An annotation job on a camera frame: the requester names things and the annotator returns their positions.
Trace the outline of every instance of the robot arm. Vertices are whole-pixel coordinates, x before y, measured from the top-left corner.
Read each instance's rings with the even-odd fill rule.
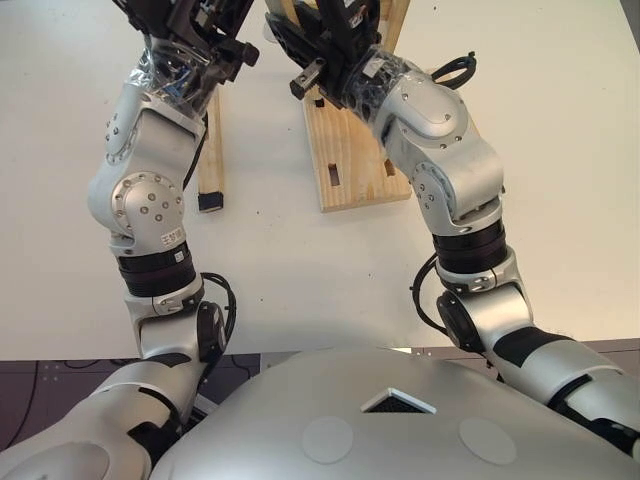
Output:
[[[439,84],[441,71],[428,75],[371,45],[379,2],[317,6],[295,3],[300,25],[278,11],[267,15],[285,52],[304,68],[292,93],[300,98],[318,84],[369,125],[409,178],[436,250],[427,270],[435,266],[446,289],[437,302],[440,329],[456,346],[482,354],[511,387],[640,461],[636,379],[533,323],[505,242],[502,165],[453,89],[473,74],[473,55],[448,65],[464,72]]]
[[[107,121],[89,208],[111,232],[141,361],[107,378],[60,422],[0,453],[0,478],[144,479],[182,433],[201,379],[224,352],[235,298],[197,274],[182,191],[206,135],[213,89],[258,51],[235,40],[252,0],[117,0],[146,48]],[[228,293],[228,315],[203,278]]]

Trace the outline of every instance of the white table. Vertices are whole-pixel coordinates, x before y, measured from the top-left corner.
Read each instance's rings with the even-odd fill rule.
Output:
[[[256,1],[240,34],[260,62],[222,95],[225,208],[197,214],[186,194],[197,268],[239,299],[231,352],[448,345],[410,301],[432,252],[415,201],[319,213],[288,91],[298,69],[263,39],[263,11]],[[141,46],[106,0],[0,2],[0,360],[136,354],[85,198]],[[539,326],[638,336],[640,68],[620,5],[412,2],[397,53],[426,67],[469,50],[479,68],[462,94],[505,163],[508,240]]]

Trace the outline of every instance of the cable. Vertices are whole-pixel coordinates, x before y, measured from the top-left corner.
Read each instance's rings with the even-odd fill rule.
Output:
[[[85,368],[89,368],[94,366],[96,363],[98,363],[100,360],[92,360],[89,363],[85,364],[85,365],[72,365],[71,364],[71,360],[63,360],[62,363],[65,367],[70,368],[71,370],[84,370]]]
[[[124,367],[125,365],[129,365],[130,363],[135,362],[135,358],[112,358],[109,360],[111,365],[115,365],[116,367]]]
[[[227,310],[227,320],[225,321],[225,324],[224,324],[224,336],[227,342],[229,342],[229,339],[233,334],[233,329],[236,325],[236,311],[237,311],[236,296],[233,293],[233,290],[231,289],[231,285],[229,285],[229,282],[227,282],[227,280],[222,275],[218,275],[217,273],[209,273],[209,272],[202,272],[201,275],[202,275],[202,278],[204,278],[205,280],[209,280],[210,282],[213,282],[216,285],[221,286],[227,291],[227,306],[225,308],[225,310]]]
[[[9,443],[7,443],[7,446],[4,447],[5,450],[10,446],[12,446],[13,443],[18,439],[18,436],[20,435],[20,433],[22,433],[22,429],[24,428],[25,423],[27,423],[27,418],[29,418],[29,413],[31,413],[31,407],[33,406],[33,399],[36,396],[36,386],[38,385],[38,368],[39,367],[40,367],[40,360],[36,360],[35,370],[33,372],[33,384],[31,385],[31,393],[29,394],[27,409],[25,410],[24,415],[22,416],[22,420],[20,421],[20,425],[18,425],[18,429],[16,430],[16,433],[13,434],[13,437],[11,437],[11,440],[9,440]]]
[[[231,355],[231,363],[233,363],[234,367],[239,368],[240,370],[244,370],[247,373],[247,380],[251,378],[251,370],[249,370],[248,367],[243,367],[242,365],[238,365],[238,362],[236,362],[235,355]]]
[[[435,253],[431,255],[429,260],[427,260],[422,268],[418,270],[418,273],[416,273],[416,278],[413,280],[413,285],[409,288],[409,290],[411,290],[411,298],[413,299],[413,304],[416,306],[416,311],[418,312],[418,316],[420,317],[420,319],[431,328],[439,331],[443,335],[447,335],[447,329],[434,322],[420,306],[420,288],[422,288],[422,282],[424,281],[427,274],[436,266],[437,258],[438,256]]]
[[[209,376],[209,374],[211,373],[211,370],[213,370],[213,367],[215,367],[215,365],[218,363],[218,361],[220,360],[220,357],[222,357],[222,354],[226,349],[226,346],[229,343],[229,340],[231,339],[231,335],[233,334],[233,329],[236,325],[237,305],[236,305],[236,296],[233,293],[233,290],[231,289],[231,285],[229,285],[229,282],[227,282],[227,280],[222,275],[218,275],[217,273],[210,273],[210,272],[202,272],[200,275],[202,275],[202,278],[204,278],[205,280],[208,280],[224,288],[227,292],[227,306],[225,307],[225,310],[227,311],[227,319],[224,323],[225,345],[224,346],[216,345],[214,347],[213,351],[211,352],[210,358],[208,360],[208,364],[205,367],[200,377],[200,382],[202,382],[204,381],[205,378]]]
[[[471,80],[471,77],[473,77],[474,73],[476,73],[477,61],[475,56],[475,52],[469,52],[469,55],[467,55],[466,57],[459,57],[455,60],[451,60],[449,63],[443,65],[435,72],[433,72],[431,74],[431,78],[438,85],[443,85],[450,88],[451,90],[456,90],[457,88],[460,88],[462,85]],[[458,70],[463,70],[463,72],[459,73],[453,78],[443,80],[442,82],[437,81],[439,78],[444,77],[445,75],[448,75],[450,73],[457,72]]]

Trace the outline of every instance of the wooden block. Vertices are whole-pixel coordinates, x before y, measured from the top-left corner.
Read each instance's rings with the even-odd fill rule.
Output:
[[[393,51],[410,0],[381,2],[383,47]],[[274,13],[297,23],[292,0],[267,0]],[[407,178],[387,158],[369,128],[346,109],[338,110],[312,89],[303,100],[311,157],[322,212],[406,200]]]
[[[198,160],[198,208],[201,212],[220,210],[224,205],[220,87],[213,92],[207,113],[209,131]]]

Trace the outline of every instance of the dark floor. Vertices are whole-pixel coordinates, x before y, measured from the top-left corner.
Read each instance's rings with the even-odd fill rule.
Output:
[[[640,376],[640,339],[590,342],[590,346],[616,362],[628,373]],[[495,377],[483,359],[455,348],[413,349],[414,353],[448,359]],[[260,370],[260,355],[223,357],[211,372],[200,393],[215,403],[222,402],[250,375]],[[91,393],[118,367],[109,360],[94,365],[90,361],[54,361],[39,363],[31,412],[18,440],[28,438],[60,420],[78,401]],[[35,362],[0,362],[0,449],[3,449],[20,424],[34,381]]]

